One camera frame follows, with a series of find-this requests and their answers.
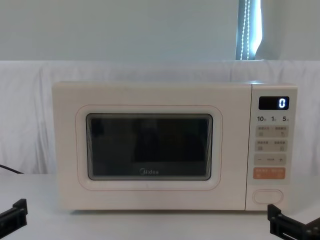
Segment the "door release button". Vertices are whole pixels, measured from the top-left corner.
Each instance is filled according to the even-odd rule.
[[[282,201],[284,195],[280,190],[261,189],[256,190],[252,198],[257,204],[277,204]]]

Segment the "white microwave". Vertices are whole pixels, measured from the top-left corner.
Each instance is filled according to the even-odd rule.
[[[295,85],[59,82],[52,97],[65,209],[287,206]]]

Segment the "white tabletop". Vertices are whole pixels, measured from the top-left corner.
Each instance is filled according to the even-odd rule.
[[[289,215],[308,223],[320,217],[319,178],[297,185]],[[65,211],[55,175],[0,175],[0,213],[27,199],[27,226],[6,240],[277,240],[266,212]]]

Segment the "black clamp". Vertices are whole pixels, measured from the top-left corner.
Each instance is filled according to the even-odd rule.
[[[267,210],[271,234],[285,240],[320,240],[320,218],[303,224],[283,215],[273,204]]]
[[[0,213],[0,239],[27,225],[27,200],[20,199],[12,208]]]

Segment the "white wall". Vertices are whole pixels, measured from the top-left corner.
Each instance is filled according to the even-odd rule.
[[[237,0],[0,0],[0,60],[234,60]]]
[[[261,0],[266,60],[320,60],[320,0]]]

